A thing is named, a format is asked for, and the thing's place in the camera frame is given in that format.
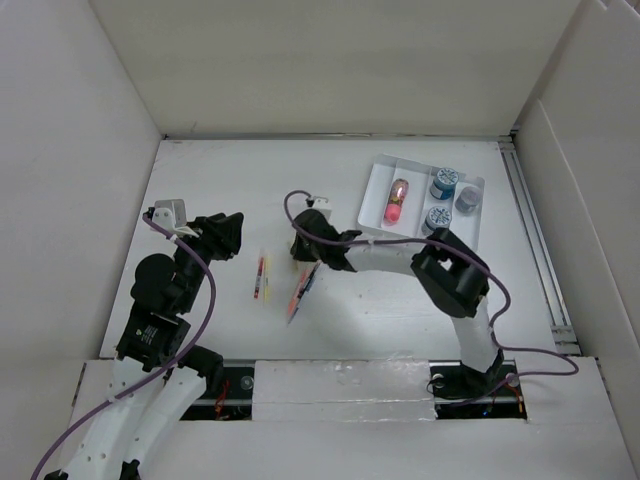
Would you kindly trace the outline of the pink cap marker tube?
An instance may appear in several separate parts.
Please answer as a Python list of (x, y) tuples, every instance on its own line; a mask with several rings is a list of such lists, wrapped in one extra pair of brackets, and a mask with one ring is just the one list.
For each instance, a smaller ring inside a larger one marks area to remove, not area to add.
[(408, 180), (397, 178), (392, 182), (382, 217), (386, 225), (395, 225), (399, 221), (408, 192)]

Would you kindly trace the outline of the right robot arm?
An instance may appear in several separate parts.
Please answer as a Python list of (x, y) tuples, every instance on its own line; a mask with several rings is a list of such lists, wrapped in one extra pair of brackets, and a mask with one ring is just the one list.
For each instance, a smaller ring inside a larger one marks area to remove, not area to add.
[(307, 209), (292, 219), (292, 257), (335, 271), (368, 271), (417, 279), (427, 296), (452, 320), (460, 346), (460, 370), (447, 383), (453, 397), (474, 397), (498, 382), (504, 355), (491, 337), (488, 266), (447, 228), (420, 239), (366, 239), (358, 230), (338, 232), (323, 213)]

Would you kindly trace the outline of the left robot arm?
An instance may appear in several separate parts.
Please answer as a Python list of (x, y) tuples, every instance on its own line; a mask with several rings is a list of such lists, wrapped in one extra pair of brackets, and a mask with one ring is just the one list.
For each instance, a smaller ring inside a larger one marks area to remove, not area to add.
[(239, 253), (242, 213), (197, 217), (178, 225), (173, 210), (155, 206), (143, 221), (173, 242), (174, 255), (153, 254), (136, 267), (133, 305), (116, 346), (101, 404), (57, 439), (88, 427), (76, 453), (50, 479), (143, 479), (154, 456), (189, 407), (222, 387), (223, 358), (200, 347), (184, 314), (202, 283), (216, 286), (209, 265)]

